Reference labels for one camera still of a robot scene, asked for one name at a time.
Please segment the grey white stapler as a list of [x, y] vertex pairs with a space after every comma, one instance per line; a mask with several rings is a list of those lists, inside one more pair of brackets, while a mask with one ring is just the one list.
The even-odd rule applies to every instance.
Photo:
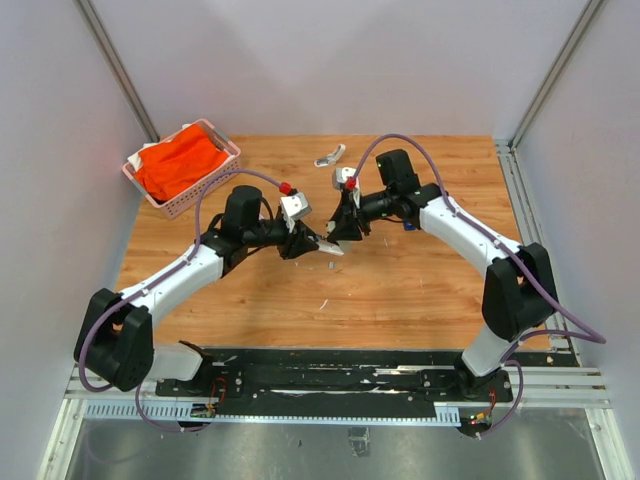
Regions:
[[344, 256], [350, 251], [352, 243], [350, 241], [338, 241], [337, 243], [329, 242], [325, 239], [317, 241], [318, 251], [333, 256]]

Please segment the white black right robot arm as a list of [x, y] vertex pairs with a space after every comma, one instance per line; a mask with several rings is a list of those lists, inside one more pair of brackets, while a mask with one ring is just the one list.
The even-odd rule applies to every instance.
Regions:
[[486, 392], [508, 350], [555, 312], [557, 297], [548, 252], [538, 243], [521, 245], [468, 216], [435, 183], [423, 184], [402, 149], [379, 155], [383, 190], [360, 192], [355, 169], [340, 167], [333, 185], [340, 193], [328, 222], [332, 243], [360, 241], [374, 221], [395, 216], [446, 243], [484, 280], [484, 327], [455, 360], [453, 387], [466, 400]]

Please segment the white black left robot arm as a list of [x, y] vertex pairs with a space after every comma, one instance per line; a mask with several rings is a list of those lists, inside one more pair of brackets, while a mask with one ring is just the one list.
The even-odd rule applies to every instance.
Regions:
[[146, 380], [177, 380], [190, 394], [207, 393], [214, 371], [204, 351], [189, 342], [157, 346], [154, 331], [174, 309], [202, 288], [228, 275], [251, 254], [275, 247], [284, 259], [318, 250], [318, 238], [303, 222], [311, 207], [298, 191], [281, 197], [273, 210], [262, 192], [242, 185], [228, 196], [225, 209], [196, 236], [179, 258], [138, 284], [90, 299], [74, 358], [83, 386], [92, 392], [93, 373], [107, 388], [128, 392]]

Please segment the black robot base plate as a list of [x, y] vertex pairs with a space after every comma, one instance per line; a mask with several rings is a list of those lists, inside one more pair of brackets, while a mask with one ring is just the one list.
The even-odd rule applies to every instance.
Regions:
[[516, 397], [518, 374], [500, 368], [472, 397], [456, 384], [457, 351], [207, 348], [205, 370], [190, 382], [159, 380], [160, 397], [218, 400], [248, 405], [260, 398], [291, 405], [351, 403], [359, 410], [389, 399], [437, 405], [506, 406]]

